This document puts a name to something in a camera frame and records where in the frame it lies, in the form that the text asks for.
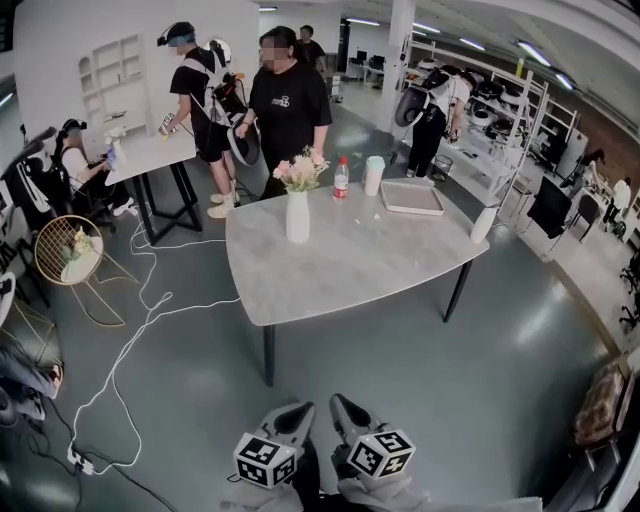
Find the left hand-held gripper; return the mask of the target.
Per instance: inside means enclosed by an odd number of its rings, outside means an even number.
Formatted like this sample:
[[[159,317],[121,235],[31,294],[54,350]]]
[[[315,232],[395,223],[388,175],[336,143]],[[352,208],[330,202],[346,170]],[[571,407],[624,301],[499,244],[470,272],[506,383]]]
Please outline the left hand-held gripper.
[[[273,409],[253,433],[244,433],[233,453],[239,479],[263,489],[289,481],[315,416],[314,403],[292,403]]]

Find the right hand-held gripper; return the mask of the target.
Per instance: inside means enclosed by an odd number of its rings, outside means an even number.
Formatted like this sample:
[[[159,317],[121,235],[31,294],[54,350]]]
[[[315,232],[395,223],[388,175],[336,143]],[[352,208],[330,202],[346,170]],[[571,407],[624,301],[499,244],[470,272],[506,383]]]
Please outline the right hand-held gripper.
[[[383,422],[370,410],[335,393],[329,400],[332,424],[341,443],[332,462],[339,479],[367,477],[386,479],[402,473],[416,452],[416,447],[399,429],[378,430]],[[346,444],[345,431],[372,431]]]

